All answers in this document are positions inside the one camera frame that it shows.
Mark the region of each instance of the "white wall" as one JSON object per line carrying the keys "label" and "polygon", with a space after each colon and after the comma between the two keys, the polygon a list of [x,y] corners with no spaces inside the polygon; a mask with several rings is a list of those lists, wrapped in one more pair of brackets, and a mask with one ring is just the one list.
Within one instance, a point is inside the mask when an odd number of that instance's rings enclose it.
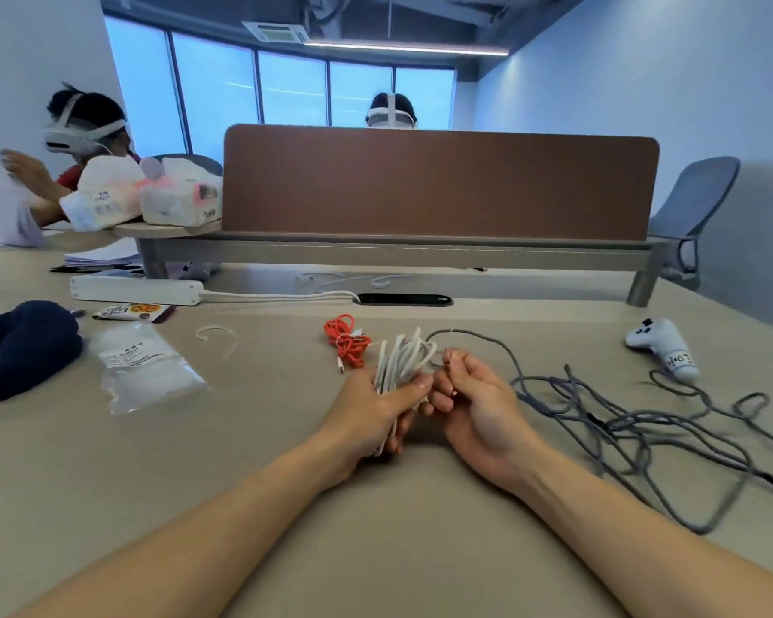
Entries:
{"label": "white wall", "polygon": [[43,148],[49,99],[68,82],[123,103],[100,0],[0,0],[0,149],[74,164]]}
{"label": "white wall", "polygon": [[469,132],[472,130],[472,116],[475,112],[475,82],[456,82],[455,102],[453,104],[453,130]]}
{"label": "white wall", "polygon": [[701,292],[773,324],[773,0],[587,0],[480,83],[475,129],[654,136],[654,209],[681,170],[737,155]]}

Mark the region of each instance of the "left hand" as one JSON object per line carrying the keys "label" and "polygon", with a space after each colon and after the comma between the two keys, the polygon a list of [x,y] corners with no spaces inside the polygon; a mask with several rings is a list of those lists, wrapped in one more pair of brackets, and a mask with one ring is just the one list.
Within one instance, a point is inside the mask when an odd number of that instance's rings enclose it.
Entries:
{"label": "left hand", "polygon": [[397,420],[398,429],[386,450],[401,453],[403,440],[412,424],[413,408],[432,389],[433,377],[417,374],[411,382],[387,394],[377,394],[372,370],[356,370],[348,375],[324,424],[316,434],[335,448],[344,463],[347,479],[361,458],[370,456],[389,435]]}
{"label": "left hand", "polygon": [[20,182],[38,197],[49,199],[54,181],[41,161],[14,150],[1,151],[0,161],[12,179]]}

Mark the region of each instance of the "black hair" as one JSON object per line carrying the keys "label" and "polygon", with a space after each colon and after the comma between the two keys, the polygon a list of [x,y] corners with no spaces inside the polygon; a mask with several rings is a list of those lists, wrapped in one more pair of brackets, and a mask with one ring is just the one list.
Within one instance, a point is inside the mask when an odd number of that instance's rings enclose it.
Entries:
{"label": "black hair", "polygon": [[[386,93],[378,93],[375,96],[375,99],[372,100],[370,109],[373,108],[389,108],[389,95]],[[415,117],[415,109],[412,108],[412,102],[410,102],[410,99],[406,95],[395,93],[395,110],[407,113],[412,117],[412,120],[415,123],[418,123],[418,118]]]}
{"label": "black hair", "polygon": [[[52,95],[49,102],[48,110],[52,118],[60,119],[63,110],[66,109],[66,104],[76,94],[81,94],[81,96],[77,98],[77,102],[75,102],[74,108],[72,108],[70,120],[79,119],[81,122],[88,123],[93,127],[103,127],[126,118],[126,113],[120,108],[119,104],[112,100],[112,98],[103,95],[103,93],[84,93],[65,82],[63,85],[66,88]],[[124,131],[125,128],[122,128],[118,132],[111,134],[110,137],[115,137]]]}

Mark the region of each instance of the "brown partition panel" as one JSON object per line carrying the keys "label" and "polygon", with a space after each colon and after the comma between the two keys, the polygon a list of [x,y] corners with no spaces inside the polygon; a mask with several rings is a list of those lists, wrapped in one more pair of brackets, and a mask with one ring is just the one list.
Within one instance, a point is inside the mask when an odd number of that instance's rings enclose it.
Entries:
{"label": "brown partition panel", "polygon": [[644,240],[652,138],[236,125],[223,229]]}

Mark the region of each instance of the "gray office chair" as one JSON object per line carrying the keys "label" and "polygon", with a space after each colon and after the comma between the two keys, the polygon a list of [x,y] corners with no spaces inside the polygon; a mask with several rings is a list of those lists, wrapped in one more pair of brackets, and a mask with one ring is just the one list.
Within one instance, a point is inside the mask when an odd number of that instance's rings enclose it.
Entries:
{"label": "gray office chair", "polygon": [[664,206],[649,220],[650,239],[670,241],[661,277],[694,291],[701,285],[698,241],[739,174],[741,161],[731,155],[694,162],[679,179]]}
{"label": "gray office chair", "polygon": [[164,158],[186,158],[188,161],[194,162],[198,167],[203,167],[211,173],[213,176],[223,177],[223,166],[214,158],[209,158],[207,155],[198,154],[160,154],[154,156],[157,160],[163,162]]}

